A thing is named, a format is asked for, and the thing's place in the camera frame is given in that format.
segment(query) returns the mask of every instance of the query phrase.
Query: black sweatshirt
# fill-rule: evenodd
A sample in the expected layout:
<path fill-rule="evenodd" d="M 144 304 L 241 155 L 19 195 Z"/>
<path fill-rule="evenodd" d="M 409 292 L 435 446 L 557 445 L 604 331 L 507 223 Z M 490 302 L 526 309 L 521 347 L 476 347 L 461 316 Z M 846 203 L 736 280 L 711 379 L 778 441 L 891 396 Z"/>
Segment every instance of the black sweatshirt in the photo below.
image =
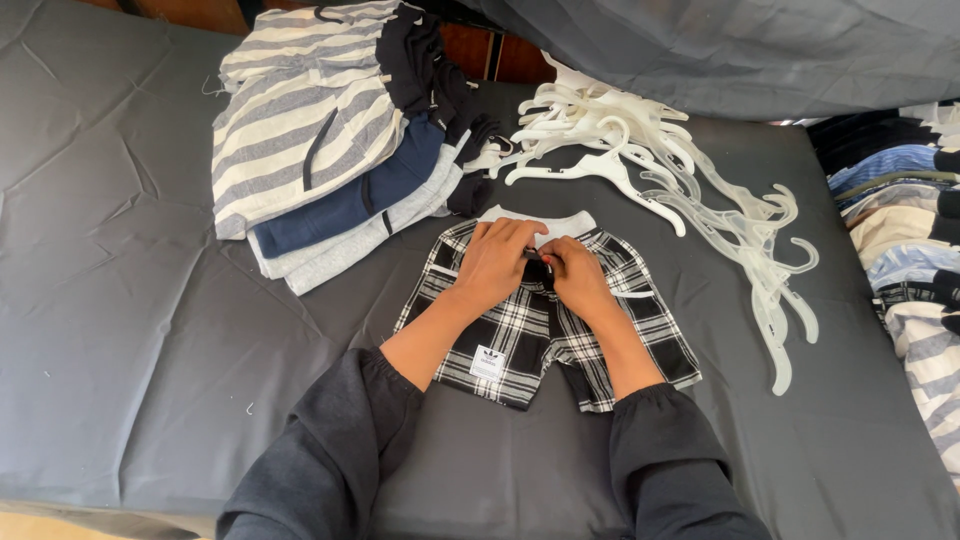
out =
<path fill-rule="evenodd" d="M 365 538 L 377 487 L 409 452 L 422 402 L 379 349 L 347 351 L 240 481 L 217 538 Z M 610 455 L 613 493 L 636 538 L 770 538 L 737 501 L 707 419 L 673 386 L 617 402 Z"/>

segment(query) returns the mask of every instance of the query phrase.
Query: striped shorts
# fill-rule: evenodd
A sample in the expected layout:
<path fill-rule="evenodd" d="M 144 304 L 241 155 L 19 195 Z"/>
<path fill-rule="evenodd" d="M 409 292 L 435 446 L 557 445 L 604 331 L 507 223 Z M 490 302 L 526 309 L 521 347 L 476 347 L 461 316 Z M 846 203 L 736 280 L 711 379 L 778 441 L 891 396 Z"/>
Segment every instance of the striped shorts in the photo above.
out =
<path fill-rule="evenodd" d="M 375 52 L 399 5 L 270 10 L 224 58 L 220 79 L 233 96 L 213 123 L 218 238 L 242 239 L 393 153 L 402 112 Z"/>
<path fill-rule="evenodd" d="M 394 332 L 453 285 L 476 223 L 472 219 L 441 234 Z M 663 378 L 677 388 L 700 380 L 697 360 L 634 248 L 599 228 L 578 239 L 599 259 L 613 297 L 630 316 Z M 559 301 L 547 268 L 540 261 L 528 262 L 520 287 L 460 334 L 434 380 L 526 410 L 556 361 L 580 410 L 612 410 L 613 389 L 600 345 L 587 324 Z"/>

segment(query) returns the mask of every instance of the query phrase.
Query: plaid shorts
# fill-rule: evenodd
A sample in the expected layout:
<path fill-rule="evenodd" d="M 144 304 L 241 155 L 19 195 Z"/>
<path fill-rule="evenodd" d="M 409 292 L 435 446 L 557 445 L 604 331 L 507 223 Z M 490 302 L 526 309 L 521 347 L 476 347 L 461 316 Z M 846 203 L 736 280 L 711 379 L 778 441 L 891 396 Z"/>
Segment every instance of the plaid shorts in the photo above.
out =
<path fill-rule="evenodd" d="M 453 285 L 476 223 L 471 219 L 440 235 L 394 332 Z M 634 248 L 599 228 L 577 239 L 599 259 L 613 296 L 634 322 L 663 378 L 677 388 L 700 380 L 697 360 Z M 555 360 L 580 410 L 613 409 L 600 344 L 587 324 L 558 300 L 549 267 L 531 260 L 520 287 L 460 334 L 434 380 L 526 410 Z"/>

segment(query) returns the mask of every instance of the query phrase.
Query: white patch label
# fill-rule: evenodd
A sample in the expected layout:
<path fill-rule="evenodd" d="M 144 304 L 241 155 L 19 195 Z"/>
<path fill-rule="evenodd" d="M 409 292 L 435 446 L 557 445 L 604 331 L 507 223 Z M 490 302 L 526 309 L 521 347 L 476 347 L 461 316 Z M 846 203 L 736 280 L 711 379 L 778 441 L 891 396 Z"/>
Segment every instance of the white patch label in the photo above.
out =
<path fill-rule="evenodd" d="M 470 374 L 490 382 L 500 382 L 500 372 L 507 363 L 507 356 L 483 345 L 477 345 L 470 364 Z"/>

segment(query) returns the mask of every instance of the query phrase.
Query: person's left hand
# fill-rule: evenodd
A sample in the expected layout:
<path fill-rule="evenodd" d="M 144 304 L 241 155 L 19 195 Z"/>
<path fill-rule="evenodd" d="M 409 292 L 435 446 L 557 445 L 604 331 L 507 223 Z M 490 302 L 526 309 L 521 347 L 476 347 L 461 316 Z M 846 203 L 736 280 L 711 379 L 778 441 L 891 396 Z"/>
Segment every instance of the person's left hand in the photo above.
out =
<path fill-rule="evenodd" d="M 501 217 L 477 223 L 457 281 L 447 291 L 459 295 L 470 314 L 479 317 L 520 286 L 528 260 L 523 248 L 534 247 L 534 233 L 548 232 L 540 221 Z"/>

